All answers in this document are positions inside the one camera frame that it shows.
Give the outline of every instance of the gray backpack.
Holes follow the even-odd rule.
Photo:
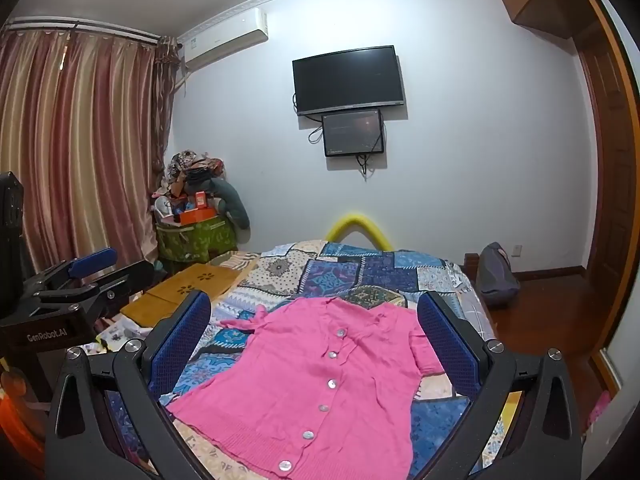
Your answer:
[[[498,242],[487,245],[480,254],[476,290],[486,306],[506,306],[520,290],[518,279]]]

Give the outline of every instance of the wooden door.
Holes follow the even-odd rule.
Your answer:
[[[598,143],[598,206],[588,277],[607,304],[621,283],[636,200],[636,154],[622,76],[600,27],[575,38],[590,86]]]

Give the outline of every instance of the pile of clothes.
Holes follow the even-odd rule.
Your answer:
[[[249,216],[238,192],[225,180],[225,165],[219,158],[193,150],[177,153],[165,171],[162,186],[153,193],[159,217],[195,209],[196,193],[206,194],[207,205],[227,216],[239,229],[248,229]]]

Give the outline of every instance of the bed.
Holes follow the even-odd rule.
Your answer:
[[[338,296],[367,309],[389,302],[415,310],[420,295],[430,290],[438,292],[456,316],[468,320],[482,338],[494,337],[468,277],[456,264],[429,254],[309,240],[280,245],[261,254],[236,253],[222,265],[241,270],[241,281],[212,302],[210,322],[174,390],[161,397],[164,405],[235,364],[248,335],[221,328],[217,322],[249,319],[259,304],[272,312],[299,297]],[[467,405],[468,399],[455,392],[445,374],[422,379],[411,408],[414,460],[409,479],[434,455]],[[174,425],[218,480],[262,478],[179,420]],[[500,418],[475,470],[491,464],[504,435]]]

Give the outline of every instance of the air conditioner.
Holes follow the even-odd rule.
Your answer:
[[[269,39],[267,15],[258,7],[217,23],[184,43],[189,72]]]

